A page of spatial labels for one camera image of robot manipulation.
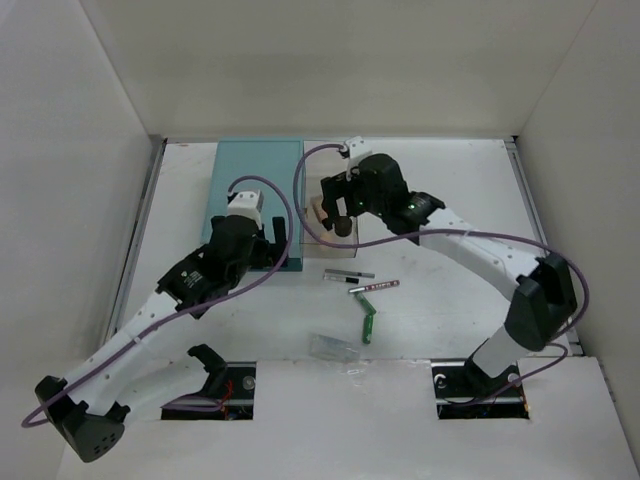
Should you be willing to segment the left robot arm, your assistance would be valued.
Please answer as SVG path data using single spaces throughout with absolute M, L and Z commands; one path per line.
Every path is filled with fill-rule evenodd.
M 35 395 L 46 422 L 85 463 L 104 456 L 144 406 L 182 394 L 214 398 L 225 361 L 194 340 L 197 321 L 214 305 L 244 293 L 252 269 L 272 276 L 290 247 L 290 216 L 278 217 L 276 243 L 256 213 L 212 218 L 210 240 L 174 264 L 134 316 L 98 351 L 61 377 L 46 376 Z

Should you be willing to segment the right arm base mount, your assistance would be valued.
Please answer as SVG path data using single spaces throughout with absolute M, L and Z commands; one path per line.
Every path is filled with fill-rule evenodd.
M 516 364 L 496 378 L 487 377 L 464 359 L 431 363 L 436 412 L 440 420 L 528 420 L 524 389 L 512 384 L 520 376 Z

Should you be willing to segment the beige foundation bottle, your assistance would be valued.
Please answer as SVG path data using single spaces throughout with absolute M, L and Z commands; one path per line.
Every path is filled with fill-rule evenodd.
M 319 223 L 322 223 L 328 219 L 328 214 L 323 208 L 322 201 L 323 197 L 321 195 L 314 196 L 310 199 L 312 211 Z

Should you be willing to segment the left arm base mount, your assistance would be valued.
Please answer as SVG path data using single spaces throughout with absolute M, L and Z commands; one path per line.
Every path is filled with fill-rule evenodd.
M 163 407 L 164 421 L 245 421 L 254 417 L 257 364 L 229 363 L 221 380 Z

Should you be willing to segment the small black jar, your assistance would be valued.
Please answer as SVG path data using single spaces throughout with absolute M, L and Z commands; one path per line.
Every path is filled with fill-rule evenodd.
M 334 222 L 334 231 L 338 237 L 345 238 L 351 235 L 353 221 L 349 216 L 339 216 Z

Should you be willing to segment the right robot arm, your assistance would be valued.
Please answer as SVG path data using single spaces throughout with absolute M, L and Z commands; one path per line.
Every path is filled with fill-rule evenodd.
M 509 300 L 503 325 L 465 362 L 464 384 L 477 396 L 500 388 L 507 369 L 543 350 L 577 308 L 563 257 L 536 256 L 483 235 L 442 200 L 410 190 L 398 163 L 386 154 L 370 155 L 320 185 L 326 229 L 344 237 L 351 218 L 374 215 L 390 232 L 410 235 L 413 243 L 455 261 Z

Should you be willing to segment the clear plastic tube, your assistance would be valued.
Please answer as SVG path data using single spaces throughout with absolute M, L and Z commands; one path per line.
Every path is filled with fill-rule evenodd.
M 325 361 L 352 363 L 359 360 L 360 351 L 351 342 L 316 334 L 311 337 L 309 355 Z

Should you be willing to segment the beige makeup sponge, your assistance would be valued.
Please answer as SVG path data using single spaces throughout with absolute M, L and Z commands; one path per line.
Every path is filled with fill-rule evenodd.
M 335 240 L 335 235 L 332 230 L 327 230 L 325 227 L 322 227 L 320 238 L 323 241 L 333 242 Z

